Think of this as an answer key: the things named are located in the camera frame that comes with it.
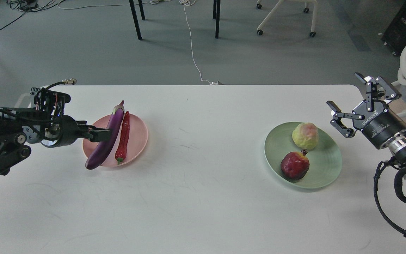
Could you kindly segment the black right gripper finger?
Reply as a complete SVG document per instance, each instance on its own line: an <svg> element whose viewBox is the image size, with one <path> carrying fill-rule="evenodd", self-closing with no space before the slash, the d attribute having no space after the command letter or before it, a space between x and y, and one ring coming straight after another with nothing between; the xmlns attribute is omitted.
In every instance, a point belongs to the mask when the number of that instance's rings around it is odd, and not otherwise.
<svg viewBox="0 0 406 254"><path fill-rule="evenodd" d="M332 109L332 120L330 121L331 125L335 127L340 134L344 137L354 137L356 130L353 128L346 127L342 119L352 119L352 120L363 120L364 116L360 114L347 114L341 111L341 109L331 100L327 100L326 104Z"/></svg>
<svg viewBox="0 0 406 254"><path fill-rule="evenodd" d="M361 73L354 73L354 75L366 87L364 101L367 112L372 112L378 109L379 105L387 105L402 96L397 88L387 83L382 77L365 77Z"/></svg>

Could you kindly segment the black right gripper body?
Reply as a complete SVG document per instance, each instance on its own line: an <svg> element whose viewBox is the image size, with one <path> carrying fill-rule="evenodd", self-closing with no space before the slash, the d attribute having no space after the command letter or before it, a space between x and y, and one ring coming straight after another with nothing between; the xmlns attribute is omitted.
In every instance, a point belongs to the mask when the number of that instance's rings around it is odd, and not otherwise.
<svg viewBox="0 0 406 254"><path fill-rule="evenodd" d="M406 123L384 101L373 100L372 106L368 106L364 100L352 113L363 116L362 119L353 120L353 126L360 130L376 149L385 148L388 139L396 134L406 134Z"/></svg>

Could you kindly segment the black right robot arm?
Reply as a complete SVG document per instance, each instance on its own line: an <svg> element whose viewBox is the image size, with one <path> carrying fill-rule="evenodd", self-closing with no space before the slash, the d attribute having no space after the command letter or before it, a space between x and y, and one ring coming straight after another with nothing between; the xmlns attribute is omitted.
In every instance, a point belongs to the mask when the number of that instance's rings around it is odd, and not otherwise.
<svg viewBox="0 0 406 254"><path fill-rule="evenodd" d="M406 123L389 107L389 102L401 98L401 93L382 77L355 76L366 86L365 99L351 113L344 113L333 102L331 124L344 137L353 137L360 131L376 149L388 148L400 165L394 180L396 196L406 204L402 191L403 175L406 175Z"/></svg>

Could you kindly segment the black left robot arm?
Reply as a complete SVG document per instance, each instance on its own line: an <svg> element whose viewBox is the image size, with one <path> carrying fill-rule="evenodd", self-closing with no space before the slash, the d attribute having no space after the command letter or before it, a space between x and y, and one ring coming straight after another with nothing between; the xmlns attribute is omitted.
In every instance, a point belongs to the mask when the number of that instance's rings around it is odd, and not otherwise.
<svg viewBox="0 0 406 254"><path fill-rule="evenodd" d="M32 108L0 108L0 175L7 175L11 167L30 156L30 144L54 148L69 146L79 138L92 143L111 139L115 134L112 128L88 125L64 113L71 97L51 89L75 83L75 79L65 79L45 88L32 88Z"/></svg>

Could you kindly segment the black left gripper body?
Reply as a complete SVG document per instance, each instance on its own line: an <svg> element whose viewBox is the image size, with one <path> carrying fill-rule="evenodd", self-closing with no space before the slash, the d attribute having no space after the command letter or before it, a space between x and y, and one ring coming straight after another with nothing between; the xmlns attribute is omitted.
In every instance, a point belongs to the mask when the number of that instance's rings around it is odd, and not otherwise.
<svg viewBox="0 0 406 254"><path fill-rule="evenodd" d="M47 148L69 146L78 138L89 138L89 130L83 129L87 121L76 121L68 115L64 115L58 123L53 123L45 130L45 139L41 144Z"/></svg>

